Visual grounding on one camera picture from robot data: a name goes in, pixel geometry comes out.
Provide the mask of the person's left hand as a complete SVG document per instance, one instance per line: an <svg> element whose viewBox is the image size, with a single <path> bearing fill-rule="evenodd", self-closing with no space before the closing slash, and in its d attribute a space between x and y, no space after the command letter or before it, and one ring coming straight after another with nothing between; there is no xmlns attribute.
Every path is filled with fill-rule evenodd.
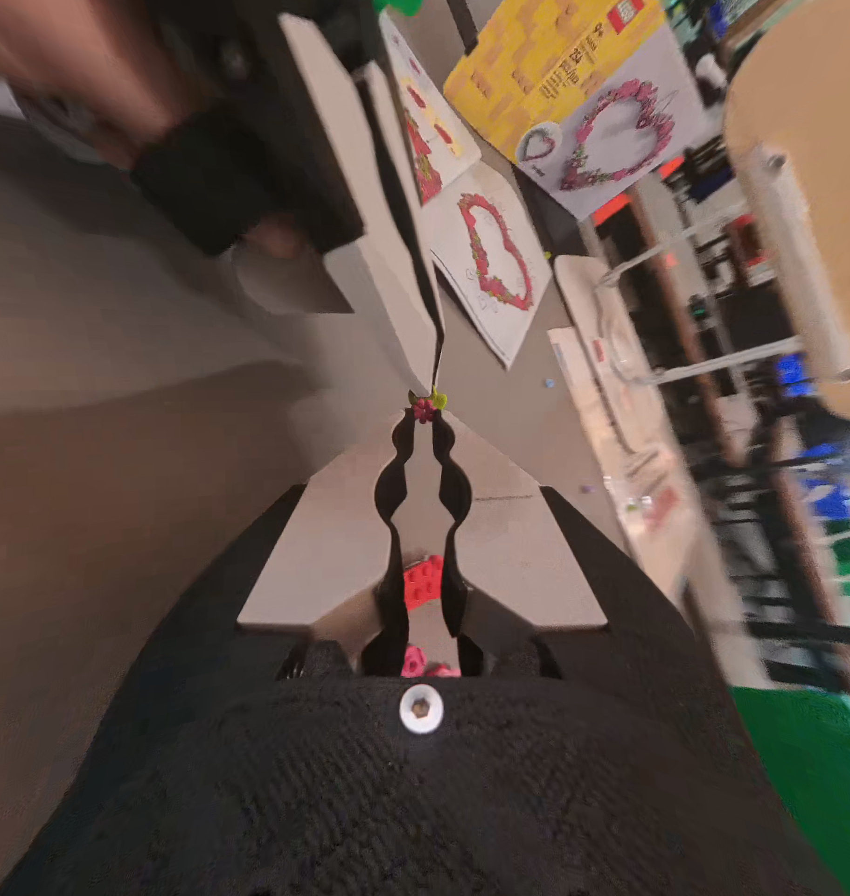
<svg viewBox="0 0 850 896"><path fill-rule="evenodd" d="M88 109L86 140L126 171L197 106L144 2L0 1L0 76Z"/></svg>

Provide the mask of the lego instruction booklet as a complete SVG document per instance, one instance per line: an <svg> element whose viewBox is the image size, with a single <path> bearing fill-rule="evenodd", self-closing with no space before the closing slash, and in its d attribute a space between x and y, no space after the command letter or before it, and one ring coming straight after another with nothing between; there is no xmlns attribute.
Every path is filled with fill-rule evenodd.
<svg viewBox="0 0 850 896"><path fill-rule="evenodd" d="M388 12L379 17L404 109L431 258L505 367L551 270L519 195L431 81Z"/></svg>

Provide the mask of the white plastic parts bag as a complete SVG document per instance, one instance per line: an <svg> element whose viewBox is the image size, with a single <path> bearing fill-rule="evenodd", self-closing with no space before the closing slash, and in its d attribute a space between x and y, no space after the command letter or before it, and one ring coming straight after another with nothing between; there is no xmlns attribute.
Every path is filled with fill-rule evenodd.
<svg viewBox="0 0 850 896"><path fill-rule="evenodd" d="M550 345L628 547L669 588L687 566L701 512L660 389L620 292L603 282L607 265L560 255L553 272L572 323L549 330Z"/></svg>

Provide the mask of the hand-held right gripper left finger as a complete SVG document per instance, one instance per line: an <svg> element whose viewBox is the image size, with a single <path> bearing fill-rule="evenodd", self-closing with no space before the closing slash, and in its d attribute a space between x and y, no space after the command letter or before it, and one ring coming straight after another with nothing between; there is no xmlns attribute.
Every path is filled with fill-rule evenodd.
<svg viewBox="0 0 850 896"><path fill-rule="evenodd" d="M412 410L380 425L307 482L237 624L336 642L362 672L399 676L409 640L404 563L394 523L407 498Z"/></svg>

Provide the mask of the green plastic bin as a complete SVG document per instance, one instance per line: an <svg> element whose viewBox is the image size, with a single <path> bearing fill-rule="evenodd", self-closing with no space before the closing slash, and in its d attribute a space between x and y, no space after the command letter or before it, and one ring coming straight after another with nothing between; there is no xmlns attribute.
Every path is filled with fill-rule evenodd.
<svg viewBox="0 0 850 896"><path fill-rule="evenodd" d="M731 694L780 800L850 894L850 698L815 689Z"/></svg>

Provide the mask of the yellow lego box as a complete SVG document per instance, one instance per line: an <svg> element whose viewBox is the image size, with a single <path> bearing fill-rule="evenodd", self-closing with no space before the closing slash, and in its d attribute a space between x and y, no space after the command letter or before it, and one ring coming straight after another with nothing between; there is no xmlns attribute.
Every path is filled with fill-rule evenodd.
<svg viewBox="0 0 850 896"><path fill-rule="evenodd" d="M709 126L656 1L502 2L443 94L579 220L682 154Z"/></svg>

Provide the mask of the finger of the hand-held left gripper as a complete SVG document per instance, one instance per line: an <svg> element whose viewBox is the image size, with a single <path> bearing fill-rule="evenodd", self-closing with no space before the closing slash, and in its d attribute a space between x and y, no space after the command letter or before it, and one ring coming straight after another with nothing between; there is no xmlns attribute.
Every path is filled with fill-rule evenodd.
<svg viewBox="0 0 850 896"><path fill-rule="evenodd" d="M444 313L422 220L404 108L393 77L376 62L364 67L364 110L378 177L407 259L399 272L411 273L411 285L402 286L402 297L387 300L386 307L400 313L396 330L401 354L410 369L409 388L415 394L429 394L439 380Z"/></svg>
<svg viewBox="0 0 850 896"><path fill-rule="evenodd" d="M362 221L362 234L325 252L324 266L352 311L364 319L379 341L404 386L410 389L410 369L401 354L396 330L400 313L388 309L386 301L402 297L402 286L411 285L411 273L399 272L407 259L378 177L364 110L364 67L376 62L393 77L396 86L397 81L378 16L358 14L357 23L361 27L357 47L363 61L349 71L314 21L292 14L280 15L280 29L301 83L349 188L352 210Z"/></svg>

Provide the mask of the brown wooden post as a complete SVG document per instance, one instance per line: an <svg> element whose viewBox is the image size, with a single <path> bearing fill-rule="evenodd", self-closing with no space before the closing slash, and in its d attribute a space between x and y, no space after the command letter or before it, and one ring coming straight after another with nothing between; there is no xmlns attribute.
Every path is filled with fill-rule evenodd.
<svg viewBox="0 0 850 896"><path fill-rule="evenodd" d="M709 358L701 342L700 329L689 309L691 297L707 290L693 248L693 233L671 191L657 175L647 175L629 187L627 196L641 239L641 253L630 260L632 265L628 272L645 271L653 276L683 356L677 365L706 362ZM691 375L688 382L697 391L714 446L722 460L732 467L743 467L745 440L731 431L715 374Z"/></svg>
<svg viewBox="0 0 850 896"><path fill-rule="evenodd" d="M777 466L771 481L795 547L801 581L813 600L808 627L824 636L841 636L844 628L850 628L850 597L843 594L824 527L813 513L812 495L802 485L802 479L815 476L815 471L810 465L780 464L799 459L803 448L793 419L780 419L773 425L771 452Z"/></svg>

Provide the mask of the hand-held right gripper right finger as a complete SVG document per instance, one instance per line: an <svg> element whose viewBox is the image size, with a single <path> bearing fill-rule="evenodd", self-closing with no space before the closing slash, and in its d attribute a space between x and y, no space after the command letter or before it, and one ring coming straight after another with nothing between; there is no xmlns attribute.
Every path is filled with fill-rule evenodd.
<svg viewBox="0 0 850 896"><path fill-rule="evenodd" d="M606 628L538 481L451 414L437 411L431 432L451 518L441 606L461 675L547 634Z"/></svg>

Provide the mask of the red lego plate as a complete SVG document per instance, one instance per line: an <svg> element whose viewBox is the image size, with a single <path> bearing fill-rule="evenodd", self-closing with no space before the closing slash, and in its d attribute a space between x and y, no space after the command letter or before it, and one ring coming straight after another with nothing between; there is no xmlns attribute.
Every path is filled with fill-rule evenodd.
<svg viewBox="0 0 850 896"><path fill-rule="evenodd" d="M441 600L443 556L431 554L404 569L404 603L409 612Z"/></svg>

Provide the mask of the beige wooden chair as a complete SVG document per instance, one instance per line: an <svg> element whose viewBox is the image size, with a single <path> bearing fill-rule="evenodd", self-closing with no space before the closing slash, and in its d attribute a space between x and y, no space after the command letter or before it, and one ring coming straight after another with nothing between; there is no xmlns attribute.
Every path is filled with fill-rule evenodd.
<svg viewBox="0 0 850 896"><path fill-rule="evenodd" d="M722 136L822 402L850 420L850 1L805 2L767 30Z"/></svg>

